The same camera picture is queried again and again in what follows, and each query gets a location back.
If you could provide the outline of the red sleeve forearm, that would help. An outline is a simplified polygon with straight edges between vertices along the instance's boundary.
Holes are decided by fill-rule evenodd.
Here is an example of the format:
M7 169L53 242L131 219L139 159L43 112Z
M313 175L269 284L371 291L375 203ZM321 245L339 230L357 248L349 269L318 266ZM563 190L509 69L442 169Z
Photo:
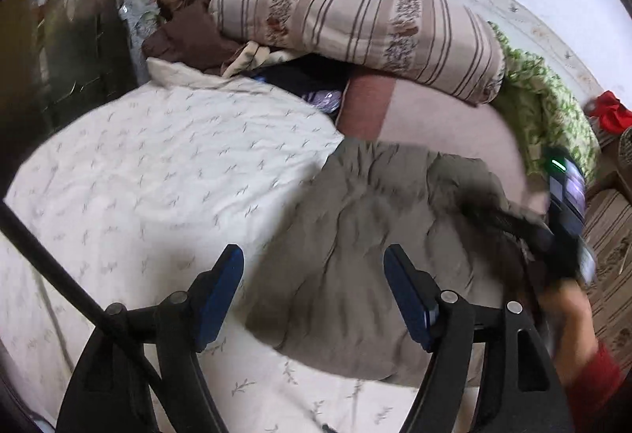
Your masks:
M575 432L596 432L606 409L623 388L623 373L608 347L601 341L598 350L578 377L566 387L567 402Z

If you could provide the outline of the right hand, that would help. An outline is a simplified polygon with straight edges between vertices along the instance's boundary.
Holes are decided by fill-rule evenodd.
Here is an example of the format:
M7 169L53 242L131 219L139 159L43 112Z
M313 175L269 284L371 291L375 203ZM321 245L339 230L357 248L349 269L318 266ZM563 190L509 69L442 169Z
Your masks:
M568 387L599 350L590 301L575 280L562 280L538 300L542 310L561 327L553 360L560 383Z

